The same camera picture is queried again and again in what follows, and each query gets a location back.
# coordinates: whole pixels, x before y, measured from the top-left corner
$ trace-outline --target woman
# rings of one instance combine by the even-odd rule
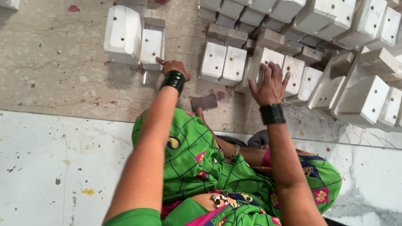
[[[290,73],[282,82],[280,66],[270,62],[261,64],[260,89],[248,81],[271,144],[267,150],[240,148],[213,134],[202,109],[199,117],[175,109],[190,76],[182,62],[157,60],[166,78],[135,121],[135,148],[105,226],[326,225],[321,214],[342,180],[323,158],[295,151],[280,105]]]

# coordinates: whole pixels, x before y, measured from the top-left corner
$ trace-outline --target yellow paint spot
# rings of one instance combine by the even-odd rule
[[[87,195],[89,195],[89,196],[92,196],[93,194],[95,194],[95,191],[94,191],[94,189],[85,189],[85,190],[82,190],[82,188],[81,188],[81,193],[83,193],[83,194],[87,194]]]

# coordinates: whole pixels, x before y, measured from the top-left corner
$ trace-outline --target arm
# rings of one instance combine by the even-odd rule
[[[281,103],[290,72],[282,82],[282,70],[278,64],[270,62],[269,67],[261,64],[261,71],[264,74],[264,81],[259,90],[254,81],[248,81],[254,99],[260,106]],[[267,129],[271,142],[275,191],[281,205],[283,225],[327,225],[314,203],[286,124],[271,124]]]
[[[186,80],[190,80],[183,63],[165,62],[164,74],[171,70],[182,72]],[[149,108],[135,150],[127,159],[103,224],[128,210],[150,208],[161,212],[164,150],[178,95],[176,88],[164,86]]]

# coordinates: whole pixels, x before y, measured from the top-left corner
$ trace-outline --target hand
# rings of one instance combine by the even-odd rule
[[[175,70],[175,71],[180,71],[184,75],[186,82],[190,81],[191,76],[189,74],[187,74],[186,69],[184,69],[183,62],[176,61],[176,60],[164,61],[164,60],[160,59],[159,57],[156,57],[156,61],[163,66],[162,71],[163,71],[164,76],[166,76],[169,71]]]
[[[248,79],[248,86],[250,87],[252,97],[254,97],[260,106],[282,103],[282,97],[290,79],[290,72],[286,74],[282,82],[283,74],[279,64],[274,64],[271,61],[269,62],[269,67],[261,64],[260,68],[264,78],[260,89],[257,89],[255,81]]]

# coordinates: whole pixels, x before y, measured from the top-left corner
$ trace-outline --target bangle stack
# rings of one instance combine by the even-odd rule
[[[162,82],[162,87],[164,86],[172,86],[177,89],[179,95],[183,90],[185,78],[184,75],[180,71],[169,71],[166,75],[165,80]]]

